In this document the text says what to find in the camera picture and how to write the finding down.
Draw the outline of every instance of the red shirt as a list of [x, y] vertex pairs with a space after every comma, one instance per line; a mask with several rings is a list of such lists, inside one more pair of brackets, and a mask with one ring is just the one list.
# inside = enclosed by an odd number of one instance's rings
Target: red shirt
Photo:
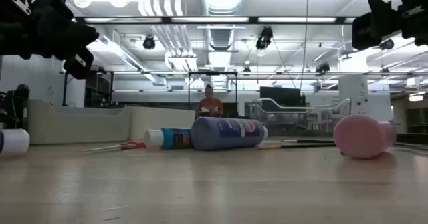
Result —
[[200, 111], [200, 112], [203, 111], [202, 108], [207, 109], [209, 111], [213, 111], [217, 108], [218, 114], [215, 115], [216, 117], [220, 117], [223, 114], [223, 103], [219, 99], [216, 99], [216, 98], [214, 98], [212, 100], [209, 100], [206, 98], [201, 100], [199, 102], [198, 111]]

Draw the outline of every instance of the white bottle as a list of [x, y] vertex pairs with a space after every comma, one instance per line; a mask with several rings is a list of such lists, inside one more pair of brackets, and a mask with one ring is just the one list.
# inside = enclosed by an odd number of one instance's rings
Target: white bottle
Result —
[[27, 153], [29, 134], [25, 130], [0, 130], [0, 156]]

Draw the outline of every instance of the bottle cap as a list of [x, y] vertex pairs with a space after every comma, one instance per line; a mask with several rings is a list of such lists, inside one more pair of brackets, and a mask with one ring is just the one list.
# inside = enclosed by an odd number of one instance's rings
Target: bottle cap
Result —
[[162, 130], [146, 130], [144, 135], [144, 143], [147, 148], [161, 147], [163, 145], [163, 132]]

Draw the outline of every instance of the metal frame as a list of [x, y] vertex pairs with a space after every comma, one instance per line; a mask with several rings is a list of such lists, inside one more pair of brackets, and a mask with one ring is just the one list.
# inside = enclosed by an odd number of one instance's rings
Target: metal frame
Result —
[[189, 77], [189, 83], [187, 84], [187, 109], [190, 109], [190, 77], [192, 75], [201, 75], [205, 74], [206, 76], [219, 76], [219, 75], [234, 75], [235, 76], [235, 104], [236, 104], [236, 111], [238, 111], [238, 73], [237, 72], [215, 72], [215, 71], [207, 71], [207, 72], [188, 72], [187, 75]]
[[[114, 72], [107, 72], [110, 73], [110, 89], [109, 89], [109, 104], [113, 103], [113, 88], [114, 88]], [[68, 72], [60, 72], [60, 74], [64, 74], [64, 86], [62, 90], [62, 106], [67, 106], [67, 86], [68, 86]]]
[[114, 16], [75, 17], [88, 25], [352, 25], [353, 16]]
[[[187, 75], [187, 72], [174, 72], [174, 71], [115, 71], [115, 74], [160, 74], [160, 75]], [[193, 72], [195, 74], [204, 74], [211, 72]], [[220, 73], [233, 73], [237, 75], [278, 75], [278, 76], [428, 76], [428, 72], [326, 72], [325, 74], [319, 74], [316, 72], [299, 72], [299, 71], [281, 71], [281, 72], [220, 72]]]

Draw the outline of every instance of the fluorescent light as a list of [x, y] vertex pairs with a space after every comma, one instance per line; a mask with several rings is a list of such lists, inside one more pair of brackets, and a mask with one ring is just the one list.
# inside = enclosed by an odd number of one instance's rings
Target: fluorescent light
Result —
[[198, 29], [220, 29], [220, 30], [230, 29], [230, 30], [234, 30], [234, 29], [247, 29], [247, 28], [244, 26], [210, 26], [210, 25], [208, 25], [208, 26], [198, 26]]
[[114, 74], [141, 74], [139, 71], [117, 71]]
[[115, 90], [115, 92], [139, 92], [140, 90]]
[[248, 17], [172, 17], [173, 23], [247, 23]]
[[353, 23], [355, 21], [355, 17], [347, 17], [345, 19], [345, 23]]
[[161, 23], [159, 17], [85, 17], [87, 24], [95, 23]]
[[335, 17], [259, 17], [259, 23], [334, 23]]
[[245, 74], [245, 75], [253, 75], [253, 74], [257, 74], [257, 75], [271, 75], [271, 74], [277, 74], [277, 72], [238, 72], [238, 74]]
[[409, 96], [409, 101], [411, 102], [417, 102], [422, 100], [423, 100], [423, 96]]
[[174, 72], [174, 71], [169, 71], [169, 72], [160, 72], [160, 71], [150, 71], [151, 74], [188, 74], [188, 72]]

